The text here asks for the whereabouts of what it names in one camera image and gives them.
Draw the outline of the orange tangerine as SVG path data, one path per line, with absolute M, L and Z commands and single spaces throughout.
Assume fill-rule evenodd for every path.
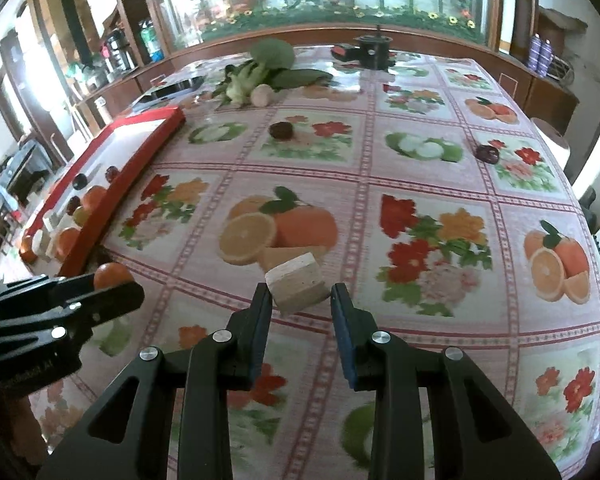
M 89 212 L 93 212 L 106 196 L 107 189 L 101 185 L 91 186 L 81 197 L 81 206 Z
M 94 289 L 104 289 L 134 281 L 132 273 L 122 263 L 107 262 L 94 273 Z

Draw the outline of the beige wooden block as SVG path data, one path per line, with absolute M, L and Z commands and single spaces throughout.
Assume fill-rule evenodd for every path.
M 310 252 L 268 270 L 265 283 L 282 315 L 295 314 L 319 304 L 330 294 L 321 267 Z

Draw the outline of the tangerine in tray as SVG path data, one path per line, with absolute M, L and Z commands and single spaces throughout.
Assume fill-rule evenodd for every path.
M 64 262 L 73 250 L 81 230 L 77 228 L 65 228 L 56 237 L 56 259 Z

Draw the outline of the dark plum in tray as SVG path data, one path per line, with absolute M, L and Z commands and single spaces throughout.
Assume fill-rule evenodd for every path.
M 85 174 L 77 174 L 72 179 L 72 187 L 76 190 L 83 190 L 88 183 L 88 177 Z

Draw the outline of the red white tray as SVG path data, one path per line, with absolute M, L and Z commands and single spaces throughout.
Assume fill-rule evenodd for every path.
M 24 225 L 20 259 L 28 271 L 67 278 L 80 273 L 126 194 L 184 122 L 184 113 L 168 106 L 118 117 L 103 128 L 68 163 Z M 72 187 L 77 174 L 88 177 L 87 186 L 79 191 Z M 81 197 L 93 185 L 103 186 L 107 194 L 89 212 L 81 206 Z M 60 262 L 56 237 L 70 226 L 81 232 L 70 255 Z

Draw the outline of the wooden cabinet counter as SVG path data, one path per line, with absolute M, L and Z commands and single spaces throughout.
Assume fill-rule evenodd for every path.
M 516 58 L 485 46 L 437 32 L 403 26 L 384 25 L 381 29 L 386 36 L 392 38 L 390 49 L 393 52 L 408 51 L 438 58 L 470 58 L 476 61 L 509 94 L 524 114 L 530 118 L 544 120 L 560 134 L 566 133 L 574 111 L 580 103 L 572 91 L 562 88 L 558 82 L 542 78 Z M 129 75 L 79 99 L 78 107 L 82 112 L 89 114 L 87 123 L 92 131 L 97 132 L 106 125 L 95 106 L 95 100 L 100 96 L 105 99 L 106 111 L 114 117 L 149 90 L 153 79 L 169 76 L 203 60 L 247 52 L 263 38 L 285 40 L 298 48 L 317 48 L 320 55 L 331 60 L 330 48 L 333 44 L 353 46 L 358 37 L 373 35 L 374 32 L 374 25 L 352 23 L 291 25 L 242 32 L 235 36 L 196 44 L 171 53 L 160 62 L 133 70 Z

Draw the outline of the floral fruit tablecloth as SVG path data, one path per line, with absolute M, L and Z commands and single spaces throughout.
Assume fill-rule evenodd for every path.
M 328 87 L 266 107 L 181 99 L 186 123 L 121 202 L 105 255 L 145 291 L 33 411 L 56 446 L 141 348 L 193 347 L 265 273 L 312 252 L 377 324 L 465 350 L 564 478 L 600 419 L 600 267 L 582 209 L 531 120 L 476 62 L 401 52 L 385 73 L 296 53 Z M 268 127 L 291 122 L 294 137 Z M 500 161 L 476 159 L 478 145 Z

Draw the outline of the dark passion fruit right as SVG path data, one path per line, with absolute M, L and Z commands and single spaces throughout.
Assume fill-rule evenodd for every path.
M 496 165 L 500 161 L 500 150 L 490 144 L 481 144 L 476 147 L 475 156 L 486 164 Z

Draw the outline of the white stool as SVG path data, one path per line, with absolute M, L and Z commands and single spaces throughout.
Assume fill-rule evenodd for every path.
M 571 155 L 567 140 L 545 120 L 532 117 L 531 122 L 538 136 L 552 153 L 560 169 L 565 170 Z

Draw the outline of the green plastic bottle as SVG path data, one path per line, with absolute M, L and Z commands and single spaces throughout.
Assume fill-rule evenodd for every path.
M 164 59 L 160 42 L 151 20 L 143 20 L 140 22 L 140 38 L 142 38 L 143 44 L 152 62 L 159 62 Z

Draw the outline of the dark passion fruit centre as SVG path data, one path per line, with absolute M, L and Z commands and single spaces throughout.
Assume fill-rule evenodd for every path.
M 294 137 L 294 125 L 291 122 L 274 122 L 268 127 L 268 134 L 274 140 L 288 141 Z

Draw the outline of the green bok choy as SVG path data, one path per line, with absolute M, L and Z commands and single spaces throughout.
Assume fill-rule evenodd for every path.
M 250 58 L 242 64 L 227 64 L 224 78 L 211 93 L 222 106 L 253 106 L 251 91 L 259 84 L 268 84 L 274 91 L 292 90 L 309 86 L 328 87 L 332 74 L 316 68 L 294 68 L 296 55 L 288 42 L 265 38 L 249 50 Z

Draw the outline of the purple bottle right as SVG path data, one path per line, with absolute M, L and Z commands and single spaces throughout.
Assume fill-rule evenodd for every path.
M 546 77 L 550 63 L 553 59 L 553 47 L 550 44 L 550 40 L 544 40 L 540 47 L 538 66 L 536 66 L 536 73 L 540 77 Z

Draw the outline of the black cylindrical grinder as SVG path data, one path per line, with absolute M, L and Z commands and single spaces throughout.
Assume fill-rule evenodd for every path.
M 391 66 L 390 44 L 392 38 L 386 36 L 379 25 L 374 32 L 355 38 L 358 45 L 356 58 L 366 70 L 386 72 Z

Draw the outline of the red black small box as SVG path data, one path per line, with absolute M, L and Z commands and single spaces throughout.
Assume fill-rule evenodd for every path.
M 343 63 L 356 62 L 360 59 L 360 49 L 352 44 L 334 44 L 330 48 L 332 57 Z

